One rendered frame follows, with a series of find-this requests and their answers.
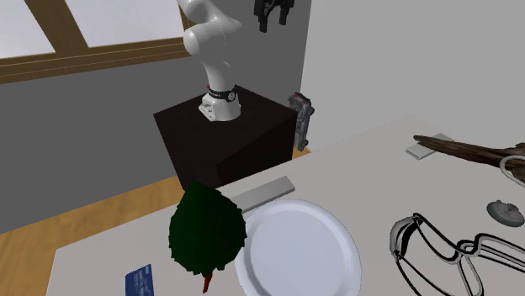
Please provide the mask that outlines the grey round lid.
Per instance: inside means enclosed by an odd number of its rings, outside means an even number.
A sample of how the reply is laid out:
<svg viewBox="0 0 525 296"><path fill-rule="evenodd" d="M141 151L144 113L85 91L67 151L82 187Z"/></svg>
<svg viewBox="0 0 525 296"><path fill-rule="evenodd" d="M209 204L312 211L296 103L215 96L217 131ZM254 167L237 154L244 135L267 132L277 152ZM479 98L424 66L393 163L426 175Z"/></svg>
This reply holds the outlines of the grey round lid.
<svg viewBox="0 0 525 296"><path fill-rule="evenodd" d="M503 203L501 200L496 200L488 203L486 210L491 218L505 226L516 228L525 224L525 216L512 203Z"/></svg>

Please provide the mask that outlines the dark robot stand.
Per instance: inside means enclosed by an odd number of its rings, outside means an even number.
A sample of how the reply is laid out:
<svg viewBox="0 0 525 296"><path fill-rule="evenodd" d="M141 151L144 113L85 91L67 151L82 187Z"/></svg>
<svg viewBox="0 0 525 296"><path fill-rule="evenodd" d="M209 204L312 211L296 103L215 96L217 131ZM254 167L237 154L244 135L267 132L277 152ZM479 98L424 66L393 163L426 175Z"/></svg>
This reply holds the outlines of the dark robot stand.
<svg viewBox="0 0 525 296"><path fill-rule="evenodd" d="M193 180L219 188L293 158L297 112L243 87L238 95L231 121L205 118L200 95L154 114L183 189Z"/></svg>

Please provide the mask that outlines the short grey flat bar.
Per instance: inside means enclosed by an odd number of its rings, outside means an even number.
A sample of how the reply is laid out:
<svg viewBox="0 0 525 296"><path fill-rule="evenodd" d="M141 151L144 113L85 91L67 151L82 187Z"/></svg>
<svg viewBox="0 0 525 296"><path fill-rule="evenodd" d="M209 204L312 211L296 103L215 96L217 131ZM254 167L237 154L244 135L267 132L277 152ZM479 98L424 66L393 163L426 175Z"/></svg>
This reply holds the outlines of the short grey flat bar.
<svg viewBox="0 0 525 296"><path fill-rule="evenodd" d="M437 138L439 140L452 140L452 138L447 137L446 135L442 133L434 135L434 138ZM410 156L413 156L418 161L420 161L421 159L433 154L434 151L420 144L414 144L414 145L409 146L406 149L406 153L409 154Z"/></svg>

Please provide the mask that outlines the wooden framed window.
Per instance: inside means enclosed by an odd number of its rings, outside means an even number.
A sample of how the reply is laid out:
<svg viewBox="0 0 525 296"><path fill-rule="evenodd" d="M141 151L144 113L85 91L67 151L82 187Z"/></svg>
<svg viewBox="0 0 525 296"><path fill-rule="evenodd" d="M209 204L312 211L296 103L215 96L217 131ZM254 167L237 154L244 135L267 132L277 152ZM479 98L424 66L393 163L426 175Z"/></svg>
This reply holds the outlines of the wooden framed window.
<svg viewBox="0 0 525 296"><path fill-rule="evenodd" d="M181 37L88 46L66 0L24 0L53 53L0 59L0 84L188 57Z"/></svg>

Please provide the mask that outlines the brown driftwood piece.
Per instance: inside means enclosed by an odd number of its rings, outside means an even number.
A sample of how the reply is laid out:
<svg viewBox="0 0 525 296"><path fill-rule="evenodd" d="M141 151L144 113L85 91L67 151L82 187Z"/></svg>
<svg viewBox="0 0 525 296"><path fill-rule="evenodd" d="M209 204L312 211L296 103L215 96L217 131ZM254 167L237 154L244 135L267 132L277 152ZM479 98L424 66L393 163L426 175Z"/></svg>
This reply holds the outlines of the brown driftwood piece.
<svg viewBox="0 0 525 296"><path fill-rule="evenodd" d="M414 135L414 140L433 151L498 167L506 177L525 187L525 142L508 148L489 148L453 140L439 140L425 135Z"/></svg>

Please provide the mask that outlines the dark green leafy vegetable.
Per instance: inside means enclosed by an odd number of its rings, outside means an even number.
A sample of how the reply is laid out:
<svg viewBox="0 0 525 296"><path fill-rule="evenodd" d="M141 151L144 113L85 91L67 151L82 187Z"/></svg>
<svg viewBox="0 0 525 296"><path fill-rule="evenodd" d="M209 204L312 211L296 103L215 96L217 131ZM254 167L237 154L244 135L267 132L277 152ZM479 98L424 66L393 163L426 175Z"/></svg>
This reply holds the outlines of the dark green leafy vegetable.
<svg viewBox="0 0 525 296"><path fill-rule="evenodd" d="M219 190L193 180L170 219L171 258L204 278L207 293L213 271L232 262L247 238L241 209Z"/></svg>

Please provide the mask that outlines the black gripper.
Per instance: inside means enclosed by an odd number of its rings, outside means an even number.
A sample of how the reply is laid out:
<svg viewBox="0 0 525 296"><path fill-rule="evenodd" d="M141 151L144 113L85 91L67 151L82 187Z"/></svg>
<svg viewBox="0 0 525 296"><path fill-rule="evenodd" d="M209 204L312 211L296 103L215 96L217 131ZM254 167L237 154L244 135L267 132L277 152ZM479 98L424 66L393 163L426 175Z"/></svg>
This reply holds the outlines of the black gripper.
<svg viewBox="0 0 525 296"><path fill-rule="evenodd" d="M259 22L259 31L266 33L268 31L268 16L276 7L281 7L279 12L279 23L287 24L289 9L294 6L295 0L255 0L254 14Z"/></svg>

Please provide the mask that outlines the blue card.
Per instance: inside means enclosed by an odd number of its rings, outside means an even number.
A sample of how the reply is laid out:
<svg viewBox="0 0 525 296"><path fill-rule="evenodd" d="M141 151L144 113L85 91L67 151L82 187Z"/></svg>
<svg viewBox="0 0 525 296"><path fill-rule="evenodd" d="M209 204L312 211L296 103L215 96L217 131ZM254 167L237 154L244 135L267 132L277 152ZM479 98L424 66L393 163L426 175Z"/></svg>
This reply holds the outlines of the blue card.
<svg viewBox="0 0 525 296"><path fill-rule="evenodd" d="M125 296L155 296L151 264L125 275Z"/></svg>

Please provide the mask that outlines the long grey flat bar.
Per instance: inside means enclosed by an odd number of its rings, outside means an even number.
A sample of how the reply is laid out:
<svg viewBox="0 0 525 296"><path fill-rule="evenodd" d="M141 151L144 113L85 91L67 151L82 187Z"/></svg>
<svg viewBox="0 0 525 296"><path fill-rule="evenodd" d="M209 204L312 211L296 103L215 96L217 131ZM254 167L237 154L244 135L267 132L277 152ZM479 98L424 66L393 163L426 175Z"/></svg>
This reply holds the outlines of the long grey flat bar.
<svg viewBox="0 0 525 296"><path fill-rule="evenodd" d="M292 193L294 190L294 184L286 176L283 176L259 187L238 194L232 197L231 201L244 214L264 204L272 202L277 198Z"/></svg>

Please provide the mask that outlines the grey and red device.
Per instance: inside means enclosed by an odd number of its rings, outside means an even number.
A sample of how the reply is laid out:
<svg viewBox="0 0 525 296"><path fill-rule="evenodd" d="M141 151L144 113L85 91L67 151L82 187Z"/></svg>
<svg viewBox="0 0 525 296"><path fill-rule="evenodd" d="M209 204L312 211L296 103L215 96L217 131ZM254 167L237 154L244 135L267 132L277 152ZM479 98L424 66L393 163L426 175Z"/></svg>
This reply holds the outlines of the grey and red device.
<svg viewBox="0 0 525 296"><path fill-rule="evenodd" d="M294 134L294 147L298 151L303 151L309 144L306 139L310 117L315 112L311 106L311 100L300 92L294 92L288 97L289 107L297 112L297 120Z"/></svg>

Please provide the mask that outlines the white plate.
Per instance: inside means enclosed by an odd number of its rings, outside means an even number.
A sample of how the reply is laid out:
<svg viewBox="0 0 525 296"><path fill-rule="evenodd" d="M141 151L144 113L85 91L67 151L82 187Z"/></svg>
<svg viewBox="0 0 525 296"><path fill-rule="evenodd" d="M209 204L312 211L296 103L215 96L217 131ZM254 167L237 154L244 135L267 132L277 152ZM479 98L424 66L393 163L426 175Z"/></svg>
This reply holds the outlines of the white plate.
<svg viewBox="0 0 525 296"><path fill-rule="evenodd" d="M246 296L358 296L358 248L343 223L321 206L281 199L246 220L235 267Z"/></svg>

